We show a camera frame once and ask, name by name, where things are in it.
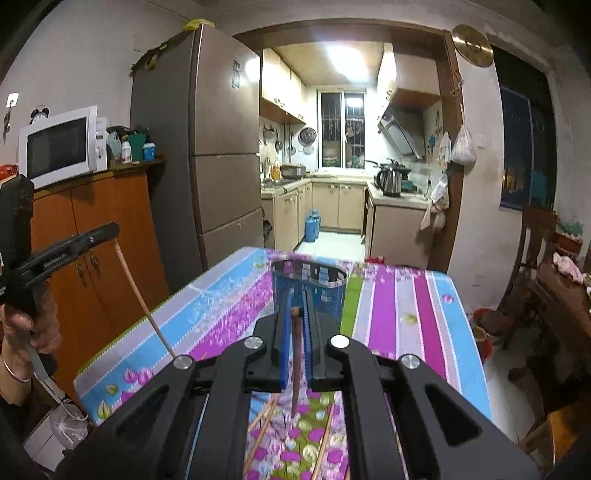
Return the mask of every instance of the dark window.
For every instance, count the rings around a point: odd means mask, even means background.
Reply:
[[[552,208],[556,191],[556,126],[546,75],[493,47],[501,86],[505,170],[501,206]]]

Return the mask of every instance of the purple stripe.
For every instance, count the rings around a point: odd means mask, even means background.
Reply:
[[[195,360],[219,355],[240,339],[273,294],[271,272],[265,273],[199,340],[189,352]]]
[[[381,267],[375,276],[374,308],[368,347],[380,356],[396,355],[395,273]]]
[[[417,296],[418,316],[423,332],[423,345],[425,347],[425,362],[434,369],[439,376],[446,379],[445,360],[443,358],[443,346],[437,329],[437,319],[433,311],[433,304],[429,295],[429,286],[425,278],[425,272],[415,275],[414,291]]]

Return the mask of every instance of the kitchen window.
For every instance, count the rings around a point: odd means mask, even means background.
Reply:
[[[319,92],[322,167],[364,168],[365,94]]]

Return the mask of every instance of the wooden door frame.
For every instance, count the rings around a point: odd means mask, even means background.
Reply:
[[[449,133],[452,142],[462,125],[462,91],[453,93],[459,81],[459,66],[449,30],[389,20],[329,18],[273,25],[234,37],[256,52],[262,52],[264,48],[297,43],[357,40],[388,42],[392,43],[397,53],[435,59],[441,92],[443,129]],[[430,270],[445,273],[452,257],[460,217],[464,167],[452,162],[447,173],[449,209],[446,212],[446,226],[435,235],[428,262]]]

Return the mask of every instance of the range hood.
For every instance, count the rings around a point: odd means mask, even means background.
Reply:
[[[378,128],[403,160],[422,160],[425,155],[423,117],[394,109],[384,112]]]

